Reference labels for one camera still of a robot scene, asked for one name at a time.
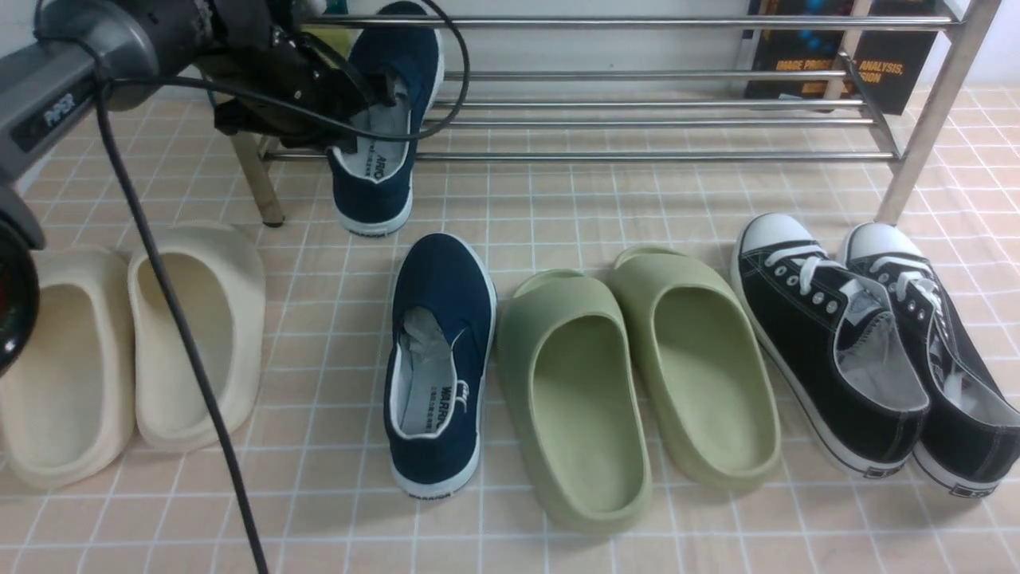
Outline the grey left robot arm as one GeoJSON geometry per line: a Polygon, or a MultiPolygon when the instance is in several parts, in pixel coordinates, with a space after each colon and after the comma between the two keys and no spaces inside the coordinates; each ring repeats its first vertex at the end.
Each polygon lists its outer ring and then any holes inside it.
{"type": "Polygon", "coordinates": [[[93,108],[105,79],[112,110],[138,108],[194,66],[225,85],[214,114],[227,135],[284,144],[350,147],[346,124],[394,102],[394,82],[361,72],[296,23],[292,1],[50,1],[37,7],[36,41],[2,58],[2,368],[37,322],[46,247],[16,182],[93,108]]]}

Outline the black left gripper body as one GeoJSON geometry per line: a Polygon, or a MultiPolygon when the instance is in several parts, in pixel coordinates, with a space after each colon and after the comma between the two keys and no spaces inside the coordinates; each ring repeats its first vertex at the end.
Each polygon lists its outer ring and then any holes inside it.
{"type": "MultiPolygon", "coordinates": [[[[296,27],[292,1],[212,1],[214,47],[198,59],[204,76],[353,124],[373,105],[397,104],[396,73],[355,68],[327,42],[296,27]]],[[[355,136],[276,105],[236,96],[214,108],[216,131],[277,138],[285,147],[356,148],[355,136]]]]}

